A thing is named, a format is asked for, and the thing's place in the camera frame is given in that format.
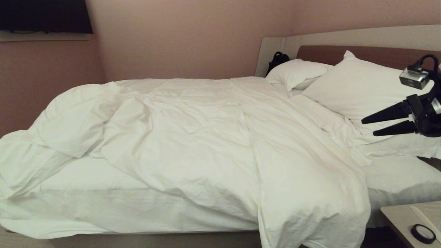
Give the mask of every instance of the pink wall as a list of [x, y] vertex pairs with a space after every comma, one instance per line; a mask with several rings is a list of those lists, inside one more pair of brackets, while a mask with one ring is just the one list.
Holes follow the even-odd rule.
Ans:
[[440, 0], [296, 1], [292, 34], [441, 24]]
[[0, 137], [27, 129], [60, 93], [105, 83], [96, 41], [0, 42]]
[[292, 33], [292, 0], [89, 0], [107, 78], [254, 75], [261, 39]]

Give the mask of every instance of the bedside table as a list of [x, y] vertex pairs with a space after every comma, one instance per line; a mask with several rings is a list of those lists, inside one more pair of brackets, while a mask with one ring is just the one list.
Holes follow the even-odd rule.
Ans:
[[441, 230], [441, 201], [382, 207], [381, 212], [386, 216], [390, 227], [407, 247], [441, 248], [441, 244], [437, 240], [432, 244], [424, 244], [412, 236], [411, 228], [413, 225], [424, 225], [424, 223], [410, 209], [410, 206], [419, 208], [419, 210], [421, 210], [436, 228]]

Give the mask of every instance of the black bag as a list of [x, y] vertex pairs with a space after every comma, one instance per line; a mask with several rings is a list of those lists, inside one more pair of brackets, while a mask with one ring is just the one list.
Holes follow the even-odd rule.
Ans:
[[277, 52], [274, 54], [273, 60], [269, 63], [269, 68], [268, 71], [266, 73], [266, 75], [268, 76], [268, 73], [276, 66], [278, 66], [279, 64], [283, 64], [285, 62], [289, 61], [289, 57], [286, 54], [283, 54], [281, 52]]

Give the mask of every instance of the tv screen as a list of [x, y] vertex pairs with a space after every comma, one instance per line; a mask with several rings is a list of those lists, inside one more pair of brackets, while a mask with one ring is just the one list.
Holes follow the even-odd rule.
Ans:
[[85, 0], [0, 0], [0, 30], [93, 34]]

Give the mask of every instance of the duvet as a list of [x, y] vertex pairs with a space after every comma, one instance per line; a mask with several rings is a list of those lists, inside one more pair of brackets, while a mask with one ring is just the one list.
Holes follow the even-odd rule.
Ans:
[[[148, 93], [113, 82], [79, 86], [29, 130], [5, 135], [0, 201], [90, 156], [164, 194], [258, 222], [264, 248], [361, 245], [370, 214], [363, 171], [265, 79], [148, 83], [156, 85]], [[11, 218], [5, 209], [0, 217]], [[106, 223], [98, 226], [130, 232]]]

